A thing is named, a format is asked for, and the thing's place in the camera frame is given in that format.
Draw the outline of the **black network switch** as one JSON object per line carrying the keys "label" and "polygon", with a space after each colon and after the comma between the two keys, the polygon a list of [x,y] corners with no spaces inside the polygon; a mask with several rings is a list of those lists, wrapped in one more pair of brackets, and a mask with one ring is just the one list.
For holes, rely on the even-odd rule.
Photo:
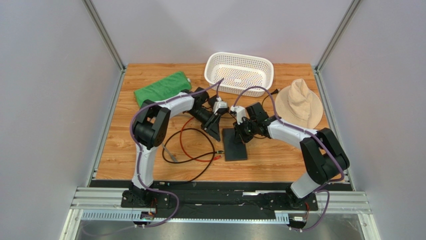
{"label": "black network switch", "polygon": [[222,140],[226,162],[246,161],[248,159],[246,145],[233,128],[222,129]]}

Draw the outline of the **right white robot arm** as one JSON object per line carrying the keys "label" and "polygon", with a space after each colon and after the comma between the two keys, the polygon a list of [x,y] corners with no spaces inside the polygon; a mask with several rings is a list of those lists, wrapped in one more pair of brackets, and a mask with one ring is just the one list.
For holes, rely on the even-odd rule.
{"label": "right white robot arm", "polygon": [[289,197],[301,200],[315,192],[350,166],[334,132],[303,128],[290,124],[277,116],[269,116],[256,102],[248,107],[231,106],[230,113],[236,118],[233,124],[236,135],[243,143],[255,135],[283,141],[301,150],[306,172],[286,189]]}

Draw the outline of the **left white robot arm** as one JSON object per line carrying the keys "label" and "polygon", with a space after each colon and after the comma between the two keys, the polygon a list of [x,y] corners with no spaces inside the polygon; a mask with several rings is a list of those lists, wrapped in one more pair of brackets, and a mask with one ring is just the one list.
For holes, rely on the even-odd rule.
{"label": "left white robot arm", "polygon": [[136,145],[134,175],[129,194],[147,201],[152,196],[148,188],[154,182],[153,171],[158,147],[163,143],[172,117],[187,112],[201,123],[201,128],[215,140],[220,141],[221,111],[227,104],[216,101],[212,110],[204,104],[209,100],[207,91],[201,87],[196,92],[183,90],[165,100],[145,100],[131,120],[130,135]]}

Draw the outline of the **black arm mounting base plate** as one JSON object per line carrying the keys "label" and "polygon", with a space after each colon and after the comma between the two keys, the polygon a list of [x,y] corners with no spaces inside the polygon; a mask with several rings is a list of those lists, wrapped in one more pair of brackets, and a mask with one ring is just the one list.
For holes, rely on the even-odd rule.
{"label": "black arm mounting base plate", "polygon": [[145,208],[155,217],[175,219],[272,220],[276,211],[319,209],[315,194],[302,200],[286,194],[289,182],[154,181],[151,197],[142,201],[122,193],[121,207]]}

